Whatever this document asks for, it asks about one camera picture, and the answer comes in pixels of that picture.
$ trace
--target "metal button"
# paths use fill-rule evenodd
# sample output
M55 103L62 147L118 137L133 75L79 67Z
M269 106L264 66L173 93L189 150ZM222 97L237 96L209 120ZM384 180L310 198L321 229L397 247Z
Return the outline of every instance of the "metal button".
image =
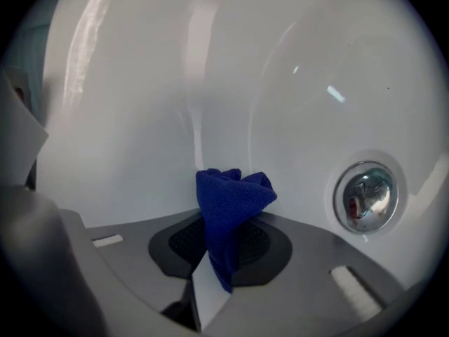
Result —
M361 162L341 177L334 194L340 223L367 234L384 227L396 210L398 188L391 172L375 162Z

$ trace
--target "black border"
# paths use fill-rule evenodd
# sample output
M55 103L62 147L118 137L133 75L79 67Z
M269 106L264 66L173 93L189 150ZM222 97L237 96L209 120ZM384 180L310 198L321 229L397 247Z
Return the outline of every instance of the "black border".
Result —
M0 55L3 55L16 26L35 1L0 0L3 18L0 34ZM449 29L447 28L447 12L449 9L447 0L409 0L409 2L430 29L447 63L449 58ZM425 328L428 334L445 331L447 308L444 306L445 297L449 294L448 262L449 255L446 249L441 264L428 287L405 317L387 334L388 336L398 336L400 333L406 333L409 330L417 332L420 327ZM3 256L0 256L0 268L4 292L3 308L1 309L4 330L7 331L9 325L10 330L16 335L33 331L33 333L44 333L45 336L68 336L58 326L54 325L23 292L17 279L6 266Z

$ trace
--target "white enclosure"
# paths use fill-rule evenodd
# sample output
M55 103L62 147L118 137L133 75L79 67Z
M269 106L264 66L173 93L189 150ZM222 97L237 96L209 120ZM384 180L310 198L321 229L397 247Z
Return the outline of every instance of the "white enclosure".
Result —
M59 0L43 89L37 188L86 227L196 208L198 169L240 168L405 288L442 253L447 67L406 0ZM366 236L333 210L360 161L399 186Z

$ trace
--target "round chrome button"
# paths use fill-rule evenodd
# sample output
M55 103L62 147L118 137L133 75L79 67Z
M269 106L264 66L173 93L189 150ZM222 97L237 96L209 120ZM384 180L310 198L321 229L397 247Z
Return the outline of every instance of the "round chrome button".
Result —
M376 162L361 162L340 178L335 213L349 231L368 234L384 227L396 210L398 187L391 171Z

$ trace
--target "blue microfiber towel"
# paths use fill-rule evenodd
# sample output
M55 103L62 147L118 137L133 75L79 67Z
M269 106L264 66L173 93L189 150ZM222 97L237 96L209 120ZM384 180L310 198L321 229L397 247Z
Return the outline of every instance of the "blue microfiber towel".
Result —
M196 173L196 198L206 223L210 262L223 289L231 293L238 256L235 229L272 203L276 193L263 172L241 180L237 168L210 168Z

